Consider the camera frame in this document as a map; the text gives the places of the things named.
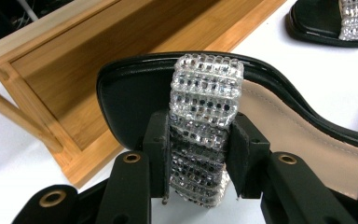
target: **white surface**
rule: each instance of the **white surface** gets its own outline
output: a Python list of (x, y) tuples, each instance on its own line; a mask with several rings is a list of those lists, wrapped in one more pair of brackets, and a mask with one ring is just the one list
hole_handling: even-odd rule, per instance
[[(358, 49), (321, 46), (291, 39), (284, 16), (288, 0), (234, 53), (254, 57), (280, 70), (320, 115), (358, 131)], [(0, 85), (0, 92), (8, 94)], [(113, 161), (82, 189), (104, 180)], [(69, 184), (47, 149), (0, 115), (0, 223), (10, 223), (39, 190)], [(236, 200), (232, 184), (222, 204), (204, 209), (172, 193), (168, 205), (153, 200), (153, 223), (264, 223), (259, 201)]]

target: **wooden tray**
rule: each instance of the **wooden tray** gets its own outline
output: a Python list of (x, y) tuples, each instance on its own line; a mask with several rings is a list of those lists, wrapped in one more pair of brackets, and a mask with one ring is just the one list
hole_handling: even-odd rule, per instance
[(0, 112), (9, 108), (6, 115), (44, 141), (81, 187), (122, 149), (96, 100), (104, 64), (148, 52), (231, 51), (283, 2), (98, 2), (0, 56), (0, 80), (20, 109), (0, 99)]

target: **black sandal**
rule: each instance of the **black sandal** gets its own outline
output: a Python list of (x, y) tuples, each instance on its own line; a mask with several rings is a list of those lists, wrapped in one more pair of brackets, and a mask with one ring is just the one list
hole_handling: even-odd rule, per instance
[(287, 19), (299, 39), (358, 48), (358, 0), (298, 0)]

